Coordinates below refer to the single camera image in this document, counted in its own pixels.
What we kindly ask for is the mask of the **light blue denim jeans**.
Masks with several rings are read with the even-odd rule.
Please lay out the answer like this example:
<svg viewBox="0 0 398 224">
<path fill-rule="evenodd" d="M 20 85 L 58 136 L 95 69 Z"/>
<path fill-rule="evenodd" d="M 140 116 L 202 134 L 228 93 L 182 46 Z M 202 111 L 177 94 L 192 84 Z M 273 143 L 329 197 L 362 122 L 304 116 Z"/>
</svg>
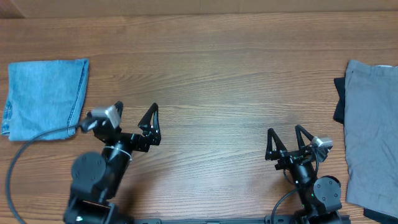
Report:
<svg viewBox="0 0 398 224">
<path fill-rule="evenodd" d="M 10 141 L 26 141 L 78 124 L 89 67 L 87 58 L 10 63 L 1 134 Z"/>
</svg>

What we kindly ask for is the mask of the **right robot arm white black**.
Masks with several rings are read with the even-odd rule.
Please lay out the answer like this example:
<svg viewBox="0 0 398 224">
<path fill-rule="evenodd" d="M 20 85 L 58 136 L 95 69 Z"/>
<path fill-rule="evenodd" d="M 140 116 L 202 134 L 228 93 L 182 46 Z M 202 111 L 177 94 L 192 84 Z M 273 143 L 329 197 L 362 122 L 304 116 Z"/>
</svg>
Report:
<svg viewBox="0 0 398 224">
<path fill-rule="evenodd" d="M 265 223 L 350 223 L 341 217 L 341 183 L 333 176 L 318 176 L 320 163 L 324 162 L 333 147 L 328 136 L 314 136 L 301 125 L 295 126 L 298 149 L 288 151 L 277 133 L 267 130 L 265 160 L 276 161 L 276 170 L 282 170 L 285 179 L 294 189 L 285 194 L 265 217 Z M 292 215 L 276 215 L 279 205 L 289 196 L 298 194 L 302 209 Z"/>
</svg>

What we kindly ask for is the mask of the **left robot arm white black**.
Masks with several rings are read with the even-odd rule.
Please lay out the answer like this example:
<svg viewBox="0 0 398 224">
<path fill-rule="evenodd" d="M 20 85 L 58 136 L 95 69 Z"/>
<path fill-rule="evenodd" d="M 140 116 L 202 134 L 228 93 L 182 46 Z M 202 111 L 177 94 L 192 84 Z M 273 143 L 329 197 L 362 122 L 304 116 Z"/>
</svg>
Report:
<svg viewBox="0 0 398 224">
<path fill-rule="evenodd" d="M 80 123 L 84 133 L 92 131 L 104 143 L 101 152 L 81 154 L 71 168 L 70 198 L 63 216 L 65 223 L 134 223 L 111 203 L 134 151 L 148 152 L 161 142 L 159 107 L 153 103 L 138 123 L 142 133 L 124 133 L 120 127 L 121 101 L 107 108 L 95 108 Z"/>
</svg>

